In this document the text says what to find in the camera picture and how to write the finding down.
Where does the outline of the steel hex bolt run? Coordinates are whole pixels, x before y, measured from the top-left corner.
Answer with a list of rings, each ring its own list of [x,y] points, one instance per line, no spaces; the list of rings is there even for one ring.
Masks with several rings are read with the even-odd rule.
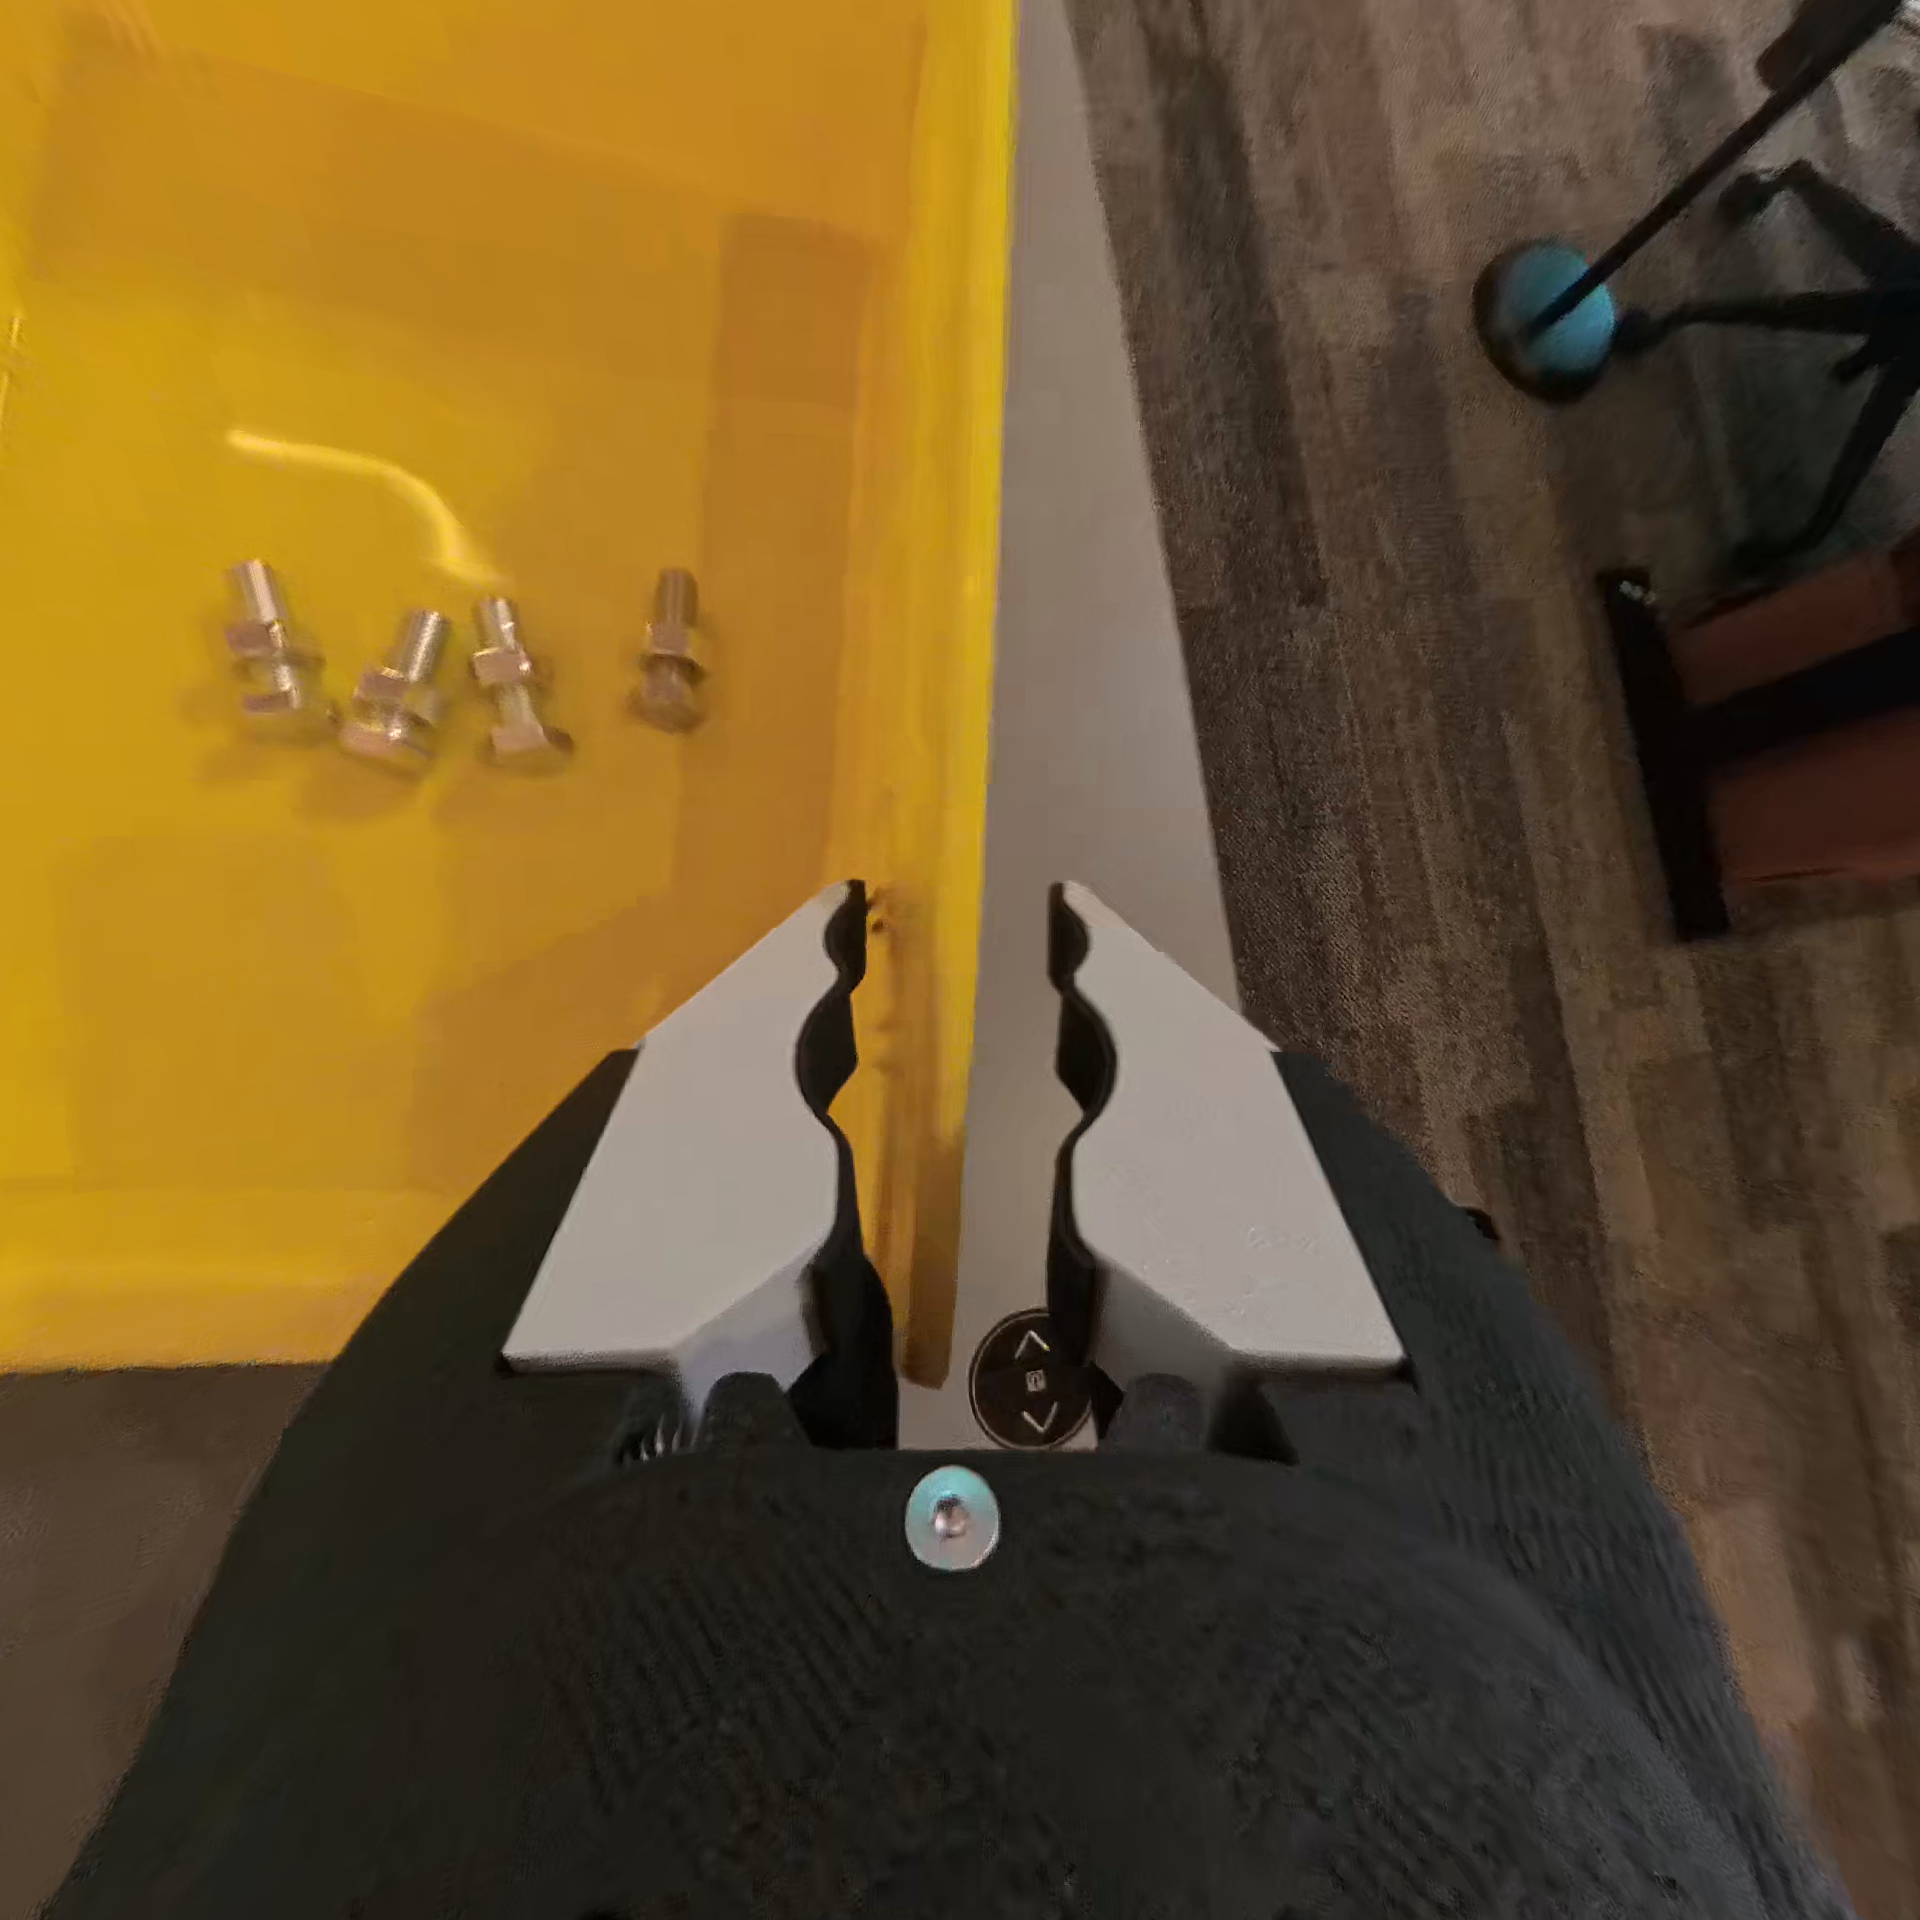
[[[306,630],[289,611],[282,582],[270,562],[242,561],[231,568],[236,613],[231,617],[287,617],[319,653]],[[320,738],[337,726],[337,712],[326,686],[326,661],[306,675],[260,671],[231,659],[242,715],[254,729],[292,742]]]
[[[401,621],[398,638],[385,659],[372,665],[398,665],[419,679],[433,675],[444,691],[442,671],[449,638],[450,621],[442,611],[417,609]],[[423,728],[398,712],[355,709],[351,698],[340,726],[340,745],[351,758],[417,778],[438,758],[442,723],[438,728]]]
[[[686,625],[697,623],[700,626],[705,626],[700,585],[688,568],[668,568],[659,574],[655,605],[647,616],[647,623],[655,617],[678,621]],[[631,712],[639,715],[639,720],[647,723],[655,729],[674,735],[694,733],[705,723],[707,681],[710,677],[703,681],[688,681],[665,672],[647,675],[641,671],[639,648],[635,686],[631,689]]]
[[[474,605],[474,650],[500,634],[515,634],[540,659],[524,637],[518,605],[504,595],[486,595]],[[488,691],[472,677],[472,686],[488,709],[482,755],[495,766],[540,770],[563,763],[574,753],[571,737],[554,723],[550,712],[550,679],[545,689]]]

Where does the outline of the black chair base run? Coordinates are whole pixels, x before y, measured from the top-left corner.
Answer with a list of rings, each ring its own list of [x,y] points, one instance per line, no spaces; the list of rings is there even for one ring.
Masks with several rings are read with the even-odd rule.
[[[1622,357],[1644,357],[1683,330],[1759,330],[1848,342],[1851,350],[1834,369],[1834,382],[1850,387],[1871,378],[1871,390],[1808,514],[1788,534],[1754,535],[1735,550],[1735,568],[1747,576],[1800,561],[1834,535],[1918,397],[1915,239],[1819,174],[1808,160],[1740,174],[1719,195],[1719,217],[1743,226],[1759,221],[1777,199],[1792,199],[1810,217],[1814,226],[1857,271],[1857,286],[1826,293],[1695,299],[1655,314],[1626,309],[1616,323]]]

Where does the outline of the round black desk control panel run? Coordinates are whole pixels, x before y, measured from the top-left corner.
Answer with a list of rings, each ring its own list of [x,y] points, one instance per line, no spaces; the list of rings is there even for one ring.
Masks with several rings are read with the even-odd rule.
[[[967,1369],[975,1427],[999,1451],[1094,1451],[1105,1399],[1103,1377],[1071,1353],[1042,1305],[995,1321]]]

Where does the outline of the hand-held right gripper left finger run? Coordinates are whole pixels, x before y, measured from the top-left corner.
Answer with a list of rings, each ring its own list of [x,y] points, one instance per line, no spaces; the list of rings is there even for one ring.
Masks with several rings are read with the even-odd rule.
[[[507,1367],[660,1377],[694,1419],[768,1377],[816,1446],[896,1446],[894,1313],[832,1118],[867,965],[868,891],[841,881],[641,1038]]]

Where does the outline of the dark wooden furniture base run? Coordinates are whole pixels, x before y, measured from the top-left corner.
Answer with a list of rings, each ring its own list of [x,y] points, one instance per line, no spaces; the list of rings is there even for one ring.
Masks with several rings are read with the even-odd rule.
[[[1598,591],[1679,943],[1915,895],[1915,534],[1686,626]]]

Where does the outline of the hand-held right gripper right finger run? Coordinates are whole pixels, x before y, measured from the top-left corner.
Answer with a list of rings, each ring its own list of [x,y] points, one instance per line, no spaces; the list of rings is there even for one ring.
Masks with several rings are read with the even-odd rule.
[[[1385,1381],[1407,1351],[1274,1043],[1088,887],[1047,898],[1047,1313],[1108,1384]]]

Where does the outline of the black stand with teal base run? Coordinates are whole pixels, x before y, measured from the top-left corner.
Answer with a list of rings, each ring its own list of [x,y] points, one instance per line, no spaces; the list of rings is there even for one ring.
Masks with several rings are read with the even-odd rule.
[[[1591,256],[1540,239],[1494,258],[1475,281],[1473,319],[1482,352],[1507,384],[1551,402],[1591,394],[1618,349],[1624,312],[1615,279],[1898,21],[1914,23],[1915,6],[1792,6],[1788,23],[1756,59],[1760,105],[1609,247]]]

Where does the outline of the yellow plastic bin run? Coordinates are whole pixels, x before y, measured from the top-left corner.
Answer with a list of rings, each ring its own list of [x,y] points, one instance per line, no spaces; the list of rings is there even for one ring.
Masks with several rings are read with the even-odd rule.
[[[944,1353],[1015,6],[6,6],[6,1374],[334,1355],[578,1077],[835,881]],[[337,726],[242,715],[266,561]],[[663,569],[705,723],[631,712]],[[504,595],[574,753],[482,755]],[[438,758],[340,745],[417,609]]]

